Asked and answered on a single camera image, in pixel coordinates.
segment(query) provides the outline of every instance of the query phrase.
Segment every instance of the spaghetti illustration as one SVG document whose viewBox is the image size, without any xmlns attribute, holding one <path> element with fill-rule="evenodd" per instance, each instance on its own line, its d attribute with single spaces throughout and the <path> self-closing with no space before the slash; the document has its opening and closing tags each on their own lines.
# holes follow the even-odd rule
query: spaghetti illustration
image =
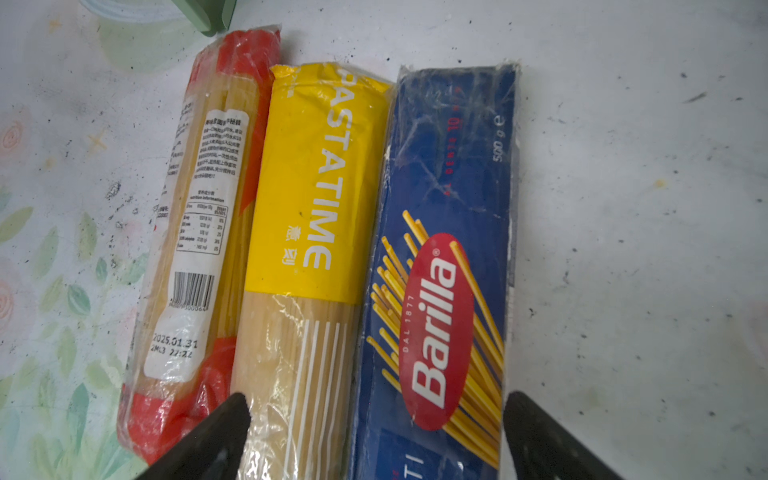
<svg viewBox="0 0 768 480">
<path fill-rule="evenodd" d="M 403 237 L 409 252 L 415 259 L 419 255 L 419 248 L 429 239 L 429 234 L 422 221 L 414 220 L 407 210 L 403 211 L 402 216 L 411 230 L 410 233 L 405 233 Z M 406 269 L 387 237 L 382 237 L 381 243 L 387 253 L 382 258 L 383 266 L 376 267 L 376 272 L 382 283 L 372 285 L 371 300 L 373 311 L 385 326 L 379 328 L 379 337 L 392 352 L 388 354 L 382 344 L 373 336 L 367 336 L 366 341 L 388 366 L 388 369 L 381 371 L 383 377 L 402 393 L 402 387 L 398 380 L 400 377 L 398 339 L 401 333 L 403 302 L 406 296 L 406 286 L 409 282 L 409 271 L 413 268 L 414 260 L 410 258 L 406 260 L 408 266 Z M 504 345 L 488 304 L 485 302 L 477 280 L 470 270 L 469 261 L 464 251 L 455 240 L 450 243 L 450 249 L 472 289 L 481 315 L 472 314 L 474 337 L 464 391 L 458 408 L 442 428 L 483 462 L 498 469 L 502 422 L 501 378 L 504 365 Z"/>
</svg>

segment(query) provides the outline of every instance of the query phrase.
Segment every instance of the white table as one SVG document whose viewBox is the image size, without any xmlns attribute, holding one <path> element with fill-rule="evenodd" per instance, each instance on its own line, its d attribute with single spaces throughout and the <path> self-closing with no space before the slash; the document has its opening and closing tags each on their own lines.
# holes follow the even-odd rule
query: white table
<svg viewBox="0 0 768 480">
<path fill-rule="evenodd" d="M 74 0 L 0 12 L 0 224 L 28 217 L 0 243 L 0 477 L 130 478 L 121 363 L 209 40 Z M 286 63 L 391 80 L 520 59 L 508 387 L 627 479 L 768 478 L 768 4 L 240 0 L 232 26 L 273 23 Z"/>
</svg>

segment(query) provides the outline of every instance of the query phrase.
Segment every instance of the printed date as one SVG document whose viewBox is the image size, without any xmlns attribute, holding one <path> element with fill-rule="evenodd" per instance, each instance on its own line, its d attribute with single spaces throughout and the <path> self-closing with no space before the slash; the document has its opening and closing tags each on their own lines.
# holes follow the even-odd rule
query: printed date
<svg viewBox="0 0 768 480">
<path fill-rule="evenodd" d="M 155 333 L 152 337 L 152 342 L 159 343 L 161 345 L 178 346 L 185 349 L 196 349 L 197 340 L 185 339 L 180 336 L 168 336 L 162 333 Z"/>
</svg>

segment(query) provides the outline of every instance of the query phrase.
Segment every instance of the barilla spaghetti box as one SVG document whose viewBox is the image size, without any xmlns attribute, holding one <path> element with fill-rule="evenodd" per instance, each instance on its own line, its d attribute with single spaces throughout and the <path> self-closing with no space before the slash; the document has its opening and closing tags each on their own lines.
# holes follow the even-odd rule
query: barilla spaghetti box
<svg viewBox="0 0 768 480">
<path fill-rule="evenodd" d="M 353 480 L 496 478 L 514 288 L 517 65 L 406 72 L 359 345 Z"/>
</svg>

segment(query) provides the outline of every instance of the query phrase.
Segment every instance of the barilla logo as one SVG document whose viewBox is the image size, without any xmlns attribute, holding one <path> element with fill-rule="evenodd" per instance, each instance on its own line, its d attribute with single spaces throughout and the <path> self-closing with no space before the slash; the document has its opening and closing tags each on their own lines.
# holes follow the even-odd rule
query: barilla logo
<svg viewBox="0 0 768 480">
<path fill-rule="evenodd" d="M 402 397 L 413 422 L 429 431 L 441 429 L 458 407 L 472 354 L 475 298 L 451 251 L 453 241 L 438 233 L 424 243 L 402 305 Z"/>
</svg>

